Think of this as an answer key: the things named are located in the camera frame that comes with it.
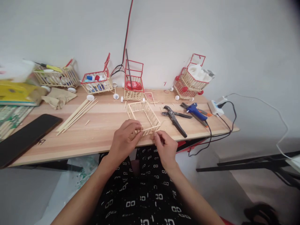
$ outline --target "hand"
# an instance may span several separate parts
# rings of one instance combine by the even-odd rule
[[[142,137],[142,132],[135,135],[136,130],[141,130],[142,125],[137,120],[126,120],[119,129],[115,131],[107,159],[114,167],[118,167],[134,150]]]
[[[163,168],[166,171],[175,169],[178,166],[175,161],[178,143],[165,131],[154,132],[153,137]]]

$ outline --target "white cable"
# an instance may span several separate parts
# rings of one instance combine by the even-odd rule
[[[265,102],[264,100],[261,100],[261,99],[256,98],[256,97],[249,97],[249,96],[244,96],[244,95],[240,95],[240,94],[237,94],[237,93],[231,93],[231,94],[229,94],[229,95],[226,95],[225,98],[227,98],[228,96],[233,95],[233,94],[238,95],[238,96],[241,96],[241,97],[245,97],[245,98],[254,98],[254,99],[260,100],[261,102],[265,103],[266,105],[270,106],[271,108],[275,109],[275,110],[278,112],[279,117],[280,117],[280,119],[282,120],[282,122],[284,123],[285,127],[287,128],[287,130],[286,130],[286,132],[284,133],[284,135],[282,136],[282,138],[276,143],[276,147],[278,148],[278,150],[280,151],[280,153],[281,153],[282,155],[284,155],[286,158],[289,158],[289,159],[291,159],[291,160],[293,160],[293,161],[295,161],[295,162],[298,163],[297,160],[294,160],[294,159],[292,159],[291,157],[288,157],[286,154],[284,154],[284,153],[282,152],[282,150],[280,149],[280,147],[279,147],[279,143],[287,136],[288,130],[289,130],[289,127],[288,127],[287,123],[284,121],[284,119],[283,119],[281,113],[279,112],[279,110],[276,109],[274,106],[270,105],[269,103]]]

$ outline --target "right hand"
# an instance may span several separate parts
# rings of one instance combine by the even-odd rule
[[[173,140],[165,131],[154,132],[153,138],[163,168],[166,171],[175,169],[178,166],[175,160],[178,143]]]

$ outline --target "finger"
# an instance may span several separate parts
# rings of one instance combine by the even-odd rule
[[[165,141],[165,144],[169,144],[174,141],[165,131],[157,131],[157,134],[162,137]]]
[[[154,132],[153,136],[154,136],[154,142],[157,149],[163,148],[162,141],[160,140],[160,136],[157,134],[157,132]]]
[[[142,138],[143,135],[143,131],[140,131],[139,133],[137,133],[135,135],[135,137],[132,139],[131,143],[134,145],[134,147],[136,147],[136,145],[138,144],[138,142],[140,141],[140,139]]]
[[[131,134],[135,130],[141,130],[142,126],[140,124],[132,123],[128,127],[125,128],[124,132],[126,134]]]
[[[141,123],[138,120],[128,119],[121,125],[120,129],[124,130],[126,127],[128,127],[130,124],[133,124],[133,123],[141,125]]]

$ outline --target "red cable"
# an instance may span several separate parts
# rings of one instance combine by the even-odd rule
[[[131,14],[131,9],[132,9],[132,4],[133,4],[133,0],[131,0],[130,10],[129,10],[129,16],[128,16],[128,22],[127,22],[127,29],[126,29],[126,37],[125,37],[125,46],[124,46],[124,51],[123,51],[123,62],[122,62],[122,65],[124,63],[124,58],[125,58],[125,49],[126,49],[126,43],[127,43],[127,35],[128,35],[129,20],[130,20],[130,14]]]

